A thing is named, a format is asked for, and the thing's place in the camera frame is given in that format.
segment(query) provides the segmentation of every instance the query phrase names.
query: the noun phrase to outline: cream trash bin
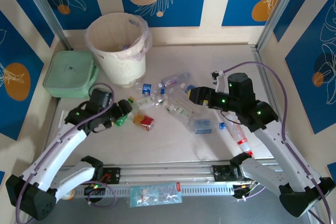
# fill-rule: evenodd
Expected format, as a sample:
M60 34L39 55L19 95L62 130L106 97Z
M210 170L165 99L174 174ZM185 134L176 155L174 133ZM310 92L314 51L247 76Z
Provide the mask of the cream trash bin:
M86 29L85 43L113 84L131 87L144 76L145 53L152 47L152 34L140 16L104 15Z

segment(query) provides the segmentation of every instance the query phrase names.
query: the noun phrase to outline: bottle label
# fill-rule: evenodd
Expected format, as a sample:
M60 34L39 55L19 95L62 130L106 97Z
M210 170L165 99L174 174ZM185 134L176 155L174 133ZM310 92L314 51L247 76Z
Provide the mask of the bottle label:
M152 88L152 85L150 85L150 84L144 84L142 86L142 94L144 94L144 95L150 95L151 94L151 88Z
M138 101L138 104L139 106L142 106L142 105L145 105L145 104L148 104L148 103L153 103L154 100L152 97L146 97L146 98L143 98L141 100Z
M194 85L189 85L188 88L185 90L185 93L188 94L190 89L196 88Z
M186 111L183 107L178 106L176 109L176 112L182 116L184 116L185 118L189 118L190 117L190 113L188 111Z
M174 84L177 84L176 80L169 80L168 82L166 82L166 84L164 86L167 88L167 87L172 86Z

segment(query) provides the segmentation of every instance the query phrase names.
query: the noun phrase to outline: white wall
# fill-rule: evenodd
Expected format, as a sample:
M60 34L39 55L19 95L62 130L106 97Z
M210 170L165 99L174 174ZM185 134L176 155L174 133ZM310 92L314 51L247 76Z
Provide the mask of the white wall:
M307 161L322 176L330 177L327 165L335 162L336 124L314 135L285 62L285 57L289 51L326 2L327 0L306 0L280 42L278 43L275 36L272 35L262 49L261 54L265 63L276 71L286 87L289 100L287 121L289 136ZM277 102L283 111L284 95L275 79L272 79L272 83L275 88ZM327 199L335 215L336 191L334 190Z
M154 45L255 44L263 26L222 27L227 2L228 0L204 0L200 27L151 28ZM102 15L124 12L122 0L98 0L98 4ZM66 34L71 41L83 37L82 30L68 30Z
M41 150L50 123L48 118L52 107L48 108L52 105L51 96L42 83L55 46L48 47L15 0L1 0L1 11L45 64L18 140L0 134L0 170L6 173L0 187L0 222L8 224L14 223L15 208L9 202L6 179L10 174L20 175L31 164L35 154Z

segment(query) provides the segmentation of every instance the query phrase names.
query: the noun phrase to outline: white floor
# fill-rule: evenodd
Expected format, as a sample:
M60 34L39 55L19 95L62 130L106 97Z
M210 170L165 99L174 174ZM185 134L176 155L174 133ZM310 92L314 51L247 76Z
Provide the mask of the white floor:
M143 81L157 83L173 73L188 70L193 75L196 85L215 88L211 72L251 60L254 59L249 45L153 47L146 54L146 75ZM267 101L255 66L242 66L235 72L247 73L253 81L256 98ZM108 82L103 73L99 75L98 81ZM116 101L134 95L132 88L113 88ZM51 137L58 131L62 111L69 111L84 100L61 99L52 125ZM105 164L140 164L229 160L241 152L227 130L194 135L163 108L149 109L146 113L155 119L155 127L151 132L126 121L121 127L114 126L98 134L92 133L75 149L65 165L74 165L87 155ZM221 120L221 115L217 112L215 117ZM259 139L249 133L247 128L244 130L256 158L272 157Z

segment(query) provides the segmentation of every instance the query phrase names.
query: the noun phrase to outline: purple cable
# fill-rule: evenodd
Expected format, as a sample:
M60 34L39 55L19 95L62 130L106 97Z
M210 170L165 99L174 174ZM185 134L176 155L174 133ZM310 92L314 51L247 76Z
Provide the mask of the purple cable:
M282 89L282 92L284 94L283 96L285 97L285 109L284 109L284 117L283 117L282 125L281 125L281 136L282 136L282 139L283 139L285 145L287 146L288 150L295 157L295 159L298 161L298 163L303 168L303 170L306 172L306 174L308 176L310 176L311 173L309 172L308 168L302 162L302 160L300 159L300 157L295 153L295 151L292 149L292 147L286 142L285 126L286 126L287 111L288 111L288 98L287 98L287 92L286 92L285 86L283 85L282 81L280 80L280 77L269 66L267 66L265 64L262 64L262 63L259 63L259 62L255 62L255 61L246 61L246 62L237 64L237 65L235 65L235 66L233 66L233 67L231 67L229 69L226 69L225 71L223 71L223 73L227 73L227 72L229 72L229 71L231 71L231 70L233 70L235 68L238 68L238 67L240 67L242 65L247 65L247 64L259 65L259 66L262 66L262 67L268 69L275 76L275 78L277 79L277 81L279 82L279 84L281 86L281 89ZM327 202L327 199L324 196L324 193L322 192L320 186L318 185L318 183L316 182L316 180L314 178L311 178L310 180L315 185L315 187L316 187L317 191L319 192L319 194L321 196L321 199L322 199L322 201L323 201L323 203L324 203L324 205L326 207L326 210L327 210L327 213L328 213L328 217L329 217L329 223L333 224L334 222L333 222L333 218L331 216L331 210L330 210L329 204Z
M254 196L256 196L256 195L258 195L258 194L260 194L263 190L265 190L265 186L262 188L262 189L260 189L259 191L257 191L255 194L252 194L252 195L250 195L250 196L247 196L247 197L245 197L245 200L246 199L249 199L249 198L252 198L252 197L254 197Z
M105 112L107 112L113 105L113 102L114 102L114 91L112 89L111 86L105 84L105 83L102 83L102 82L99 82L99 83L95 83L94 85L91 86L90 89L92 89L93 87L95 86L98 86L98 85L103 85L103 86L106 86L112 93L112 100L111 102L109 103L109 105L104 109L102 110L101 112L97 113L96 115L93 115L87 119L85 119L84 121L80 122L79 124L75 125L74 127L72 127L70 130L68 130L61 138L60 138L60 142L56 142L50 149L49 151L46 153L46 155L44 155L44 157L41 159L41 161L36 165L35 169L34 169L34 174L30 174L30 176L28 177L28 179L26 180L26 182L24 183L20 193L19 193L19 196L17 198L17 202L16 202L16 208L15 208L15 218L16 218L16 222L17 224L27 224L29 222L31 222L33 220L33 218L31 220L29 220L28 222L26 223L22 223L21 220L20 220L20 205L21 205L21 202L22 202L22 197L23 197L23 193L24 191L26 190L29 182L33 179L33 177L35 176L36 172L39 170L39 168L41 167L41 165L45 162L45 160L51 155L51 153L56 149L56 147L67 137L69 136L74 130L76 130L79 126L82 126L83 124L91 121L92 119L95 119L97 117L99 117L100 115L104 114Z
M106 206L99 206L99 205L96 205L95 203L93 203L93 202L90 201L90 195L94 192L94 190L93 190L93 191L91 191L91 192L89 193L89 195L88 195L88 202L89 202L92 206L94 206L94 207L98 207L98 208L109 208L109 207L113 207L114 204L117 202L116 192L115 192L115 191L112 189L112 187L110 187L108 184L105 184L105 183L102 183L102 182L99 182L99 181L94 181L94 180L86 181L86 182L84 182L83 184L98 184L98 185L101 185L101 186L103 186L103 187L108 188L108 189L113 193L113 195L114 195L114 201L113 201L111 204L106 205Z

